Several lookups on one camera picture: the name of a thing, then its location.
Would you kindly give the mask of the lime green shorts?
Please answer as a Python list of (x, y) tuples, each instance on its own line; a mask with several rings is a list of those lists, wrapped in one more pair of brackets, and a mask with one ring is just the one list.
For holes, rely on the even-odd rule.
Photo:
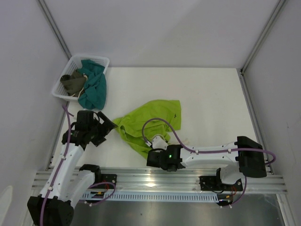
[[(153, 118), (156, 120), (147, 123), (145, 129), (142, 130), (146, 121)], [(157, 118), (166, 120), (174, 130), (180, 130), (182, 122), (180, 101), (152, 100), (125, 116), (114, 119), (113, 123), (117, 125), (116, 130), (121, 139), (146, 159), (151, 148), (146, 145), (144, 137), (150, 141), (156, 135), (161, 135), (166, 141), (170, 140), (169, 133), (172, 130)]]

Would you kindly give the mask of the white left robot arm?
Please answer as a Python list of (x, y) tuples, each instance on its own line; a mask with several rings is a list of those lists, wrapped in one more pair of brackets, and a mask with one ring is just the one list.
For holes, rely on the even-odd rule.
[(69, 226), (82, 195), (91, 188), (115, 193), (116, 183), (104, 180), (98, 165), (84, 164), (74, 180), (75, 167), (88, 144), (98, 147), (117, 126), (101, 111), (81, 110), (75, 122), (68, 121), (62, 149), (54, 169), (39, 195), (27, 202), (36, 226)]

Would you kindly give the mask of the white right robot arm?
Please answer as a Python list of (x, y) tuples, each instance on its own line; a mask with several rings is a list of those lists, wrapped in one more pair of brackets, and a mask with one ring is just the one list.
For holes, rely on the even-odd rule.
[(215, 186), (225, 190), (243, 177), (267, 175), (263, 148), (245, 136), (235, 142), (212, 147), (169, 145), (156, 136), (147, 155), (146, 165), (168, 172), (199, 166), (216, 166)]

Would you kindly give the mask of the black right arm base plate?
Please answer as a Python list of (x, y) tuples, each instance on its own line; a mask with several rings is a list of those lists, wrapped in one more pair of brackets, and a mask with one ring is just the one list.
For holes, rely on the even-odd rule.
[(234, 184), (228, 185), (221, 182), (217, 176), (200, 176), (199, 184), (201, 191), (211, 191), (216, 194), (222, 192), (241, 192), (243, 191), (242, 180), (239, 179)]

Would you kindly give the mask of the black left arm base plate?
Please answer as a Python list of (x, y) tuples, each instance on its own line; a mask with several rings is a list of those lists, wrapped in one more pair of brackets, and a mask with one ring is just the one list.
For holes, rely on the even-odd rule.
[[(110, 182), (110, 183), (113, 183), (114, 185), (116, 185), (117, 175), (116, 174), (100, 174), (95, 179), (95, 184), (104, 183), (104, 182)], [(114, 187), (111, 184), (101, 184), (101, 185), (96, 186), (95, 188), (108, 190), (108, 189), (113, 189)]]

